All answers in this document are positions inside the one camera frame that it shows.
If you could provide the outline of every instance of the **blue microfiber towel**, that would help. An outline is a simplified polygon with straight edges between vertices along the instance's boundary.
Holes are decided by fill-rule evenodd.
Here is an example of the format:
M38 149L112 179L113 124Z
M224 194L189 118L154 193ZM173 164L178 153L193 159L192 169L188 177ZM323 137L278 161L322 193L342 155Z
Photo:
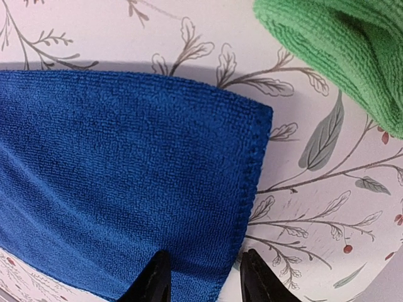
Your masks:
M215 301L241 247L271 108L126 72L0 72L0 246L109 301L159 249L172 300Z

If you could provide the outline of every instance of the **floral patterned surface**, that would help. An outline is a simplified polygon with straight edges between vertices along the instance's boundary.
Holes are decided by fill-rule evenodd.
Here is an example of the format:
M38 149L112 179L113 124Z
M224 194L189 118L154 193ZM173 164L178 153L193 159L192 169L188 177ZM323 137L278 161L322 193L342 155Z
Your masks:
M275 110L243 249L303 302L353 301L401 245L403 143L288 53L252 1L0 0L2 69L153 72L207 82ZM220 300L240 302L238 262ZM22 302L103 301L0 250Z

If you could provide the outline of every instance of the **gray leaf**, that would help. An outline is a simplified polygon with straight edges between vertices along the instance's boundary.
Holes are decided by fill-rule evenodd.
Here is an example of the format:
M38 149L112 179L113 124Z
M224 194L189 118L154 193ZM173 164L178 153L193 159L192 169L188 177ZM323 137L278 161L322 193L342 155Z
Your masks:
M336 146L344 120L344 107L339 90L338 100L333 110L316 127L298 165L310 171L323 168L328 162Z
M372 179L369 176L364 176L361 179L358 179L355 182L356 187L360 187L362 189L367 189L375 193L386 193L390 195L389 190L380 182L377 182L376 180Z
M343 278L342 280L336 282L333 284L333 287L335 289L337 288L341 288L342 286L346 285L347 283L350 283L360 272L361 270L365 267L365 264L363 266L361 266L359 269L357 269L354 273L352 273L351 275Z
M287 142L297 129L297 123L284 124L279 128L274 128L270 133L270 140L274 142Z

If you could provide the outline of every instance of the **green microfiber towel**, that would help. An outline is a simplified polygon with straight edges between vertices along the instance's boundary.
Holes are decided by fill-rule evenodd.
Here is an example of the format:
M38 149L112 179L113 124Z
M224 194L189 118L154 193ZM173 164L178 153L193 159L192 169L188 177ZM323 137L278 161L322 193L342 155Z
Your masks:
M256 0L254 11L291 53L403 138L403 0Z

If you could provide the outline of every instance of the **fabric texture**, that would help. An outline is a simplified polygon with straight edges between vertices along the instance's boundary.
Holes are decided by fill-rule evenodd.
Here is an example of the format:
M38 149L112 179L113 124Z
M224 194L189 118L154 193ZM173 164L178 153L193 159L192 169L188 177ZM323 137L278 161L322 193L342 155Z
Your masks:
M403 138L402 0L256 0L254 11L289 51Z
M0 246L109 301L166 249L173 301L215 301L271 108L151 74L0 72L0 83Z

